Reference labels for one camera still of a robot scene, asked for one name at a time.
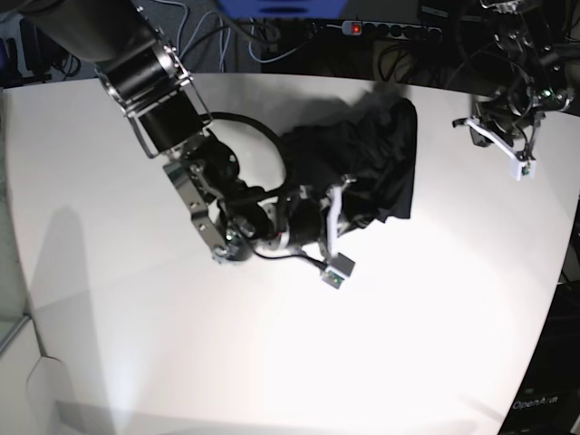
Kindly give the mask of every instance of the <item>black cloth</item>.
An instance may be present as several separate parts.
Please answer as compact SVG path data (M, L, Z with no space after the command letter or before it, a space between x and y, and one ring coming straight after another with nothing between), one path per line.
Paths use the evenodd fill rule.
M349 174L343 193L349 230L375 219L411 218L417 157L417 112L404 98L384 95L358 121L298 127L282 137L290 186L311 186L319 195Z

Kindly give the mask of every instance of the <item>white tabletop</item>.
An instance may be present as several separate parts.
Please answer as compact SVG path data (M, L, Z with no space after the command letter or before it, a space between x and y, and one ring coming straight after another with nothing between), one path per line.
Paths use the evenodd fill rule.
M198 86L210 109L281 133L373 84L201 75ZM300 261L215 264L96 81L7 92L35 321L91 433L498 432L564 260L580 120L548 115L536 179L518 183L501 151L452 129L467 95L404 92L419 114L412 218L341 239L357 266L340 291ZM251 143L236 128L218 134Z

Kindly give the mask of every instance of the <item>black fabric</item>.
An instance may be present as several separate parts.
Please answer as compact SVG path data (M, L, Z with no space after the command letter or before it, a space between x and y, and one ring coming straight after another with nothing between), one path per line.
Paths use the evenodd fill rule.
M400 97L382 96L358 121L299 127L282 137L290 186L323 195L345 174L357 182L343 193L349 230L375 219L409 219L417 157L417 112Z

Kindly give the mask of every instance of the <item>red switch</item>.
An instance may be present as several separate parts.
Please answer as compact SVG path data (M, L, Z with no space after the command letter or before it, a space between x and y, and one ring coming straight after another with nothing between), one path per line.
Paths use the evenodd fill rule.
M363 27L359 23L353 23L352 31L353 34L361 34L363 32Z

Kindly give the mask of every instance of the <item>power strip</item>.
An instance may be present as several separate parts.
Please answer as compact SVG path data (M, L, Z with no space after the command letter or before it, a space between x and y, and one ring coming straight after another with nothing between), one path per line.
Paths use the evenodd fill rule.
M377 39L398 39L440 43L443 31L439 27L426 27L420 24L384 23L380 21L344 21L343 34L362 36L374 33Z

